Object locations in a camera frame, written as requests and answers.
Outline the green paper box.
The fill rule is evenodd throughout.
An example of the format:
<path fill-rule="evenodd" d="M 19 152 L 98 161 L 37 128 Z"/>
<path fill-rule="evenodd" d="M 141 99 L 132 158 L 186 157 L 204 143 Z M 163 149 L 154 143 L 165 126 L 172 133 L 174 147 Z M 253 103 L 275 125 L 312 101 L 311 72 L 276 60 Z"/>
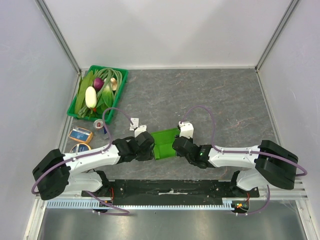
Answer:
<path fill-rule="evenodd" d="M 153 153 L 156 160 L 171 158 L 177 155 L 172 145 L 176 136 L 179 137 L 179 135 L 180 130 L 178 128 L 171 128 L 151 133 L 151 136 L 154 138 Z"/>

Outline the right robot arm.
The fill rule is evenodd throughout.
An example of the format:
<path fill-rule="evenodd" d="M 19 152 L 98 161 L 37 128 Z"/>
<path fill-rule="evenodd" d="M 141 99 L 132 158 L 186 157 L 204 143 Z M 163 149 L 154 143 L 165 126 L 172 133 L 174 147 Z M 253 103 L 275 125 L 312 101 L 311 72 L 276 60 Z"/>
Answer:
<path fill-rule="evenodd" d="M 191 138 L 177 137 L 172 148 L 180 157 L 200 169 L 237 167 L 229 191 L 235 197 L 257 187 L 271 185 L 292 190 L 295 186 L 298 157 L 271 140 L 251 147 L 223 148 L 204 144 L 197 146 Z"/>

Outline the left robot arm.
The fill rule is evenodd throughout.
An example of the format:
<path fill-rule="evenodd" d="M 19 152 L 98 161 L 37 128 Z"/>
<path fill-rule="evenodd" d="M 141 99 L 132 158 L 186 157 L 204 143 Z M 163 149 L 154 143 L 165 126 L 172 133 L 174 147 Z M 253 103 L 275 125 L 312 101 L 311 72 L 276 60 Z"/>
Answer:
<path fill-rule="evenodd" d="M 87 171 L 133 160 L 149 161 L 153 159 L 154 146 L 153 136 L 143 131 L 136 137 L 118 138 L 106 146 L 83 152 L 61 153 L 53 149 L 33 169 L 35 184 L 31 192 L 44 201 L 72 191 L 89 191 L 104 197 L 110 191 L 106 177 Z"/>

